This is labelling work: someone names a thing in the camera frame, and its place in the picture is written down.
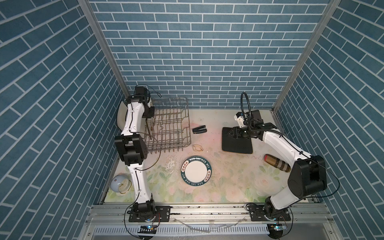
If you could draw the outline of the black square plate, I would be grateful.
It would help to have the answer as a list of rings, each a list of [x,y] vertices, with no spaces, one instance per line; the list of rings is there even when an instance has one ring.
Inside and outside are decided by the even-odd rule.
[[[238,154],[252,154],[252,141],[240,135],[240,127],[224,127],[222,129],[222,150]]]

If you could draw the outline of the white square plate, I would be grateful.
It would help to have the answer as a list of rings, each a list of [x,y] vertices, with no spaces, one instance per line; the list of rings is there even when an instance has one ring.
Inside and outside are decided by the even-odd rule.
[[[127,105],[124,103],[124,101],[121,101],[117,111],[117,126],[121,131],[123,131],[126,124],[127,112]]]

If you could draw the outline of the floral square plate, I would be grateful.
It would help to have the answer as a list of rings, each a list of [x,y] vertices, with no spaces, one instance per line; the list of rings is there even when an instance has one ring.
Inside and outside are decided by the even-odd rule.
[[[152,140],[154,138],[154,118],[146,118],[146,136]]]

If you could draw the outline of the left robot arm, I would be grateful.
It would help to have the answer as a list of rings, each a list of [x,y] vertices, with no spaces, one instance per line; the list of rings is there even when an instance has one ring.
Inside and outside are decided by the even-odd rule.
[[[151,93],[145,86],[136,86],[134,94],[121,102],[117,113],[121,133],[115,137],[115,146],[120,160],[128,167],[135,193],[129,211],[130,222],[151,222],[156,217],[153,194],[147,185],[147,169],[144,168],[149,151],[141,131],[142,120],[152,118],[154,113]]]

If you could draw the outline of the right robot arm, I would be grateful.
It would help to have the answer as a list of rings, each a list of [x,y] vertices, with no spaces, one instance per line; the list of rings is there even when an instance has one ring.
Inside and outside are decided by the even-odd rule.
[[[256,138],[274,148],[290,168],[288,185],[277,194],[266,198],[264,215],[269,220],[280,217],[292,204],[327,189],[326,163],[321,156],[303,151],[287,139],[272,123],[256,119],[252,111],[238,112],[234,119],[238,126],[229,135],[234,139]]]

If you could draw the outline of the brown striped cylinder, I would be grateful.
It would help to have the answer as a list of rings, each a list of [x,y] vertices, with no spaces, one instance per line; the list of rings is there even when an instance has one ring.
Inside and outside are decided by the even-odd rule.
[[[273,166],[274,168],[279,169],[280,171],[283,171],[286,173],[289,173],[291,171],[291,167],[286,162],[272,155],[266,154],[264,156],[264,161],[267,164]]]

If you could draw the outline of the black stapler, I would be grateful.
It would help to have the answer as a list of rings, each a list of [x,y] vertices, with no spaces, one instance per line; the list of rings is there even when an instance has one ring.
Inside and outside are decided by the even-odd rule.
[[[193,128],[192,131],[193,131],[193,134],[203,134],[207,132],[207,128],[205,125],[203,125],[203,126]]]

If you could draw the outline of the white round bowl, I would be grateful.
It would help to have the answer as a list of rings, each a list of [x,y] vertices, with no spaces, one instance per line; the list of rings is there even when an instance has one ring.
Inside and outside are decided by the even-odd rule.
[[[131,187],[131,180],[124,174],[115,176],[110,183],[111,190],[115,193],[120,194],[127,193],[131,189]]]

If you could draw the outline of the right base circuit board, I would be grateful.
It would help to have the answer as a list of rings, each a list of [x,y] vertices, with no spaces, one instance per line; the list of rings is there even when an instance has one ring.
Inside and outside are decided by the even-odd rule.
[[[268,230],[272,233],[283,233],[287,226],[282,224],[268,224]]]

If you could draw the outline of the base circuit board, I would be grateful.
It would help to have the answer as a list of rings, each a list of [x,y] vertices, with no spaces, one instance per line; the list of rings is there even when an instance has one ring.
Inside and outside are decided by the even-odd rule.
[[[268,224],[268,230],[272,233],[283,233],[287,226],[282,224]]]
[[[149,226],[149,225],[145,225],[145,226],[140,226],[139,230],[138,230],[138,234],[139,235],[144,235],[144,234],[151,234],[151,235],[154,235],[157,233],[157,226]]]

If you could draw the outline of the left base circuit board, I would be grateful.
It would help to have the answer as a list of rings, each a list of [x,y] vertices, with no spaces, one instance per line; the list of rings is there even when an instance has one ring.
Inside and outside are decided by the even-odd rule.
[[[149,226],[149,225],[145,225],[145,226],[140,226],[139,230],[138,230],[138,234],[139,235],[144,235],[144,234],[151,234],[151,235],[154,235],[157,233],[157,226]]]

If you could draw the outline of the aluminium mounting rail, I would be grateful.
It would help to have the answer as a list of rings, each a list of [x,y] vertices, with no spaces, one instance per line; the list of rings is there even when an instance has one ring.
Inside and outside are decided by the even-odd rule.
[[[299,203],[274,221],[265,218],[260,204],[169,204],[157,205],[160,214],[151,222],[130,222],[128,205],[94,205],[80,233],[82,240],[340,240],[342,235],[326,205]],[[282,224],[283,233],[268,235],[207,235],[184,237],[94,236],[101,226],[213,225],[231,227],[251,224]]]

